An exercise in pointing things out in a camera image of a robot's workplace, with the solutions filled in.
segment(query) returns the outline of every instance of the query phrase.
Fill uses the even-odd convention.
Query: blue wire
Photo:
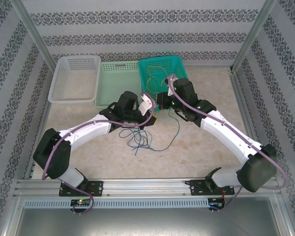
[[[146,130],[141,130],[140,128],[126,128],[126,129],[123,129],[122,131],[119,132],[119,137],[121,137],[122,139],[125,139],[125,138],[132,135],[130,140],[127,142],[127,145],[129,147],[131,147],[132,150],[136,150],[134,155],[137,155],[137,152],[138,152],[139,148],[150,149],[152,151],[165,151],[165,150],[167,150],[172,145],[173,141],[177,137],[177,135],[179,133],[179,130],[180,130],[179,121],[175,117],[170,115],[170,111],[171,111],[171,109],[168,110],[168,116],[177,121],[178,130],[177,130],[176,135],[174,136],[174,138],[172,139],[172,141],[169,143],[169,145],[166,148],[164,148],[162,150],[155,150],[155,149],[151,148],[152,138],[153,138],[152,134],[150,132],[146,131]],[[122,136],[121,134],[124,131],[130,131],[130,133],[128,135],[126,135],[126,136]],[[135,146],[131,145],[130,144],[131,141],[134,141],[137,145],[135,145]]]

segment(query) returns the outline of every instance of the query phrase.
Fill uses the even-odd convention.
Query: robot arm
[[[143,95],[142,99],[143,102],[139,106],[137,95],[126,91],[120,96],[118,102],[112,103],[108,108],[100,111],[98,115],[89,121],[59,132],[52,128],[47,130],[35,150],[33,155],[34,160],[44,169],[56,143],[69,133],[69,136],[65,137],[56,149],[48,166],[47,175],[51,179],[59,178],[71,186],[85,191],[88,180],[76,168],[69,165],[71,152],[89,140],[100,135],[108,134],[121,127],[120,124],[96,121],[111,120],[119,123],[134,122],[140,124],[146,121],[150,116],[149,109],[152,107],[152,102],[146,95]],[[155,121],[156,118],[151,117],[151,119],[145,125],[140,126],[140,128],[144,129],[145,126],[153,125]]]
[[[224,122],[219,123],[210,117],[190,110],[173,95],[170,88],[168,92],[159,93],[157,96],[160,109],[173,108],[183,120],[194,122],[198,127],[213,134],[238,158],[240,167],[232,169],[217,168],[206,176],[206,186],[211,191],[229,185],[242,185],[247,190],[256,192],[276,174],[276,167],[253,150],[251,146],[248,146],[244,140],[249,141],[254,147],[257,147],[257,149],[276,161],[276,150],[273,146],[268,144],[264,147],[250,139],[229,123],[210,102],[199,100],[192,83],[188,79],[174,77],[170,82],[168,80],[166,82],[172,83],[176,93],[187,104]],[[236,130],[242,137],[237,136],[225,124]]]

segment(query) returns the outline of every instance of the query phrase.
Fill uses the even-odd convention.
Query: plastic basket
[[[160,92],[168,91],[164,80],[170,74],[187,78],[179,56],[165,56],[140,60],[138,63],[142,83],[142,90],[148,92],[155,100]]]
[[[52,103],[94,105],[99,56],[68,56],[58,60],[48,94]]]
[[[99,110],[107,108],[113,102],[118,102],[120,95],[131,91],[141,102],[141,80],[138,61],[102,62],[97,87],[96,107]]]

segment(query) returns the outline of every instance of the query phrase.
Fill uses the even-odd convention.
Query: turquoise basket
[[[170,74],[176,74],[181,78],[187,78],[179,56],[165,56],[143,59],[138,62],[142,91],[149,93],[156,101],[160,92],[167,92],[168,87],[165,79]]]

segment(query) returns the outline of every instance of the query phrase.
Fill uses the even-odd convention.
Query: perforated metal strip
[[[24,208],[60,209],[70,208],[70,199],[26,200]],[[192,199],[95,199],[93,208],[198,208],[209,207],[207,198]]]

